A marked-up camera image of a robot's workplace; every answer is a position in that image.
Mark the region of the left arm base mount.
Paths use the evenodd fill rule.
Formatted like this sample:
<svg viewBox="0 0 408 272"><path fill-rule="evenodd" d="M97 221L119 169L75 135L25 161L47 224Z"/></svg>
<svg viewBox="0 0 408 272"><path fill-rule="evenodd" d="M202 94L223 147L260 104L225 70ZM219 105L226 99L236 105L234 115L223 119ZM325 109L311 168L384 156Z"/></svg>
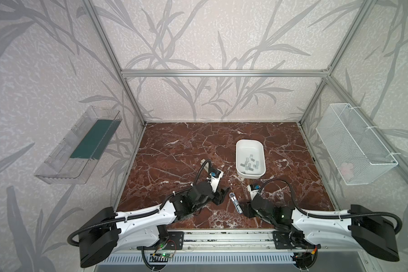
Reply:
<svg viewBox="0 0 408 272"><path fill-rule="evenodd" d="M166 233L149 233L138 234L138 244L136 249L141 250L178 250L182 249L184 242L184 232L168 231Z"/></svg>

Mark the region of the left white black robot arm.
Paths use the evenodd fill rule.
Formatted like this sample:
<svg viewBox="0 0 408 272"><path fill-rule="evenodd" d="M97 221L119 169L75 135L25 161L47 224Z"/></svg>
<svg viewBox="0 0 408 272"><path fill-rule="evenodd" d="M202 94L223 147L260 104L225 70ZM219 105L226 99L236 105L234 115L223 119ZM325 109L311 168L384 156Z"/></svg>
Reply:
<svg viewBox="0 0 408 272"><path fill-rule="evenodd" d="M78 247L81 268L97 265L118 250L156 247L168 241L168 225L191 218L210 202L222 204L230 191L201 182L145 209L115 212L107 207L72 232L67 242Z"/></svg>

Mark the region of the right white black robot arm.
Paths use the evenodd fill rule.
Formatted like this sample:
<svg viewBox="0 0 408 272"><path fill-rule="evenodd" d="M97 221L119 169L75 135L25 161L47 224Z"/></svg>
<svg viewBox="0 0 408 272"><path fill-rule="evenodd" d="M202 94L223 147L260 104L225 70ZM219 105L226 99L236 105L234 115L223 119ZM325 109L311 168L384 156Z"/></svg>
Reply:
<svg viewBox="0 0 408 272"><path fill-rule="evenodd" d="M277 249L362 249L380 260L400 260L396 235L402 224L392 223L385 213L360 205L341 211L300 211L276 206L258 194L240 207L247 218L273 226Z"/></svg>

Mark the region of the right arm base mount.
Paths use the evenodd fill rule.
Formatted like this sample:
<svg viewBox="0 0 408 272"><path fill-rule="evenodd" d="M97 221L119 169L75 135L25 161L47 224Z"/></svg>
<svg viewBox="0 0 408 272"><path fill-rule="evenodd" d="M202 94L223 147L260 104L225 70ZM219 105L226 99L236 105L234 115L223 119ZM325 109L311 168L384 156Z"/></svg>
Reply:
<svg viewBox="0 0 408 272"><path fill-rule="evenodd" d="M307 252L321 249L321 245L308 242L302 231L273 231L272 235L276 249L306 250Z"/></svg>

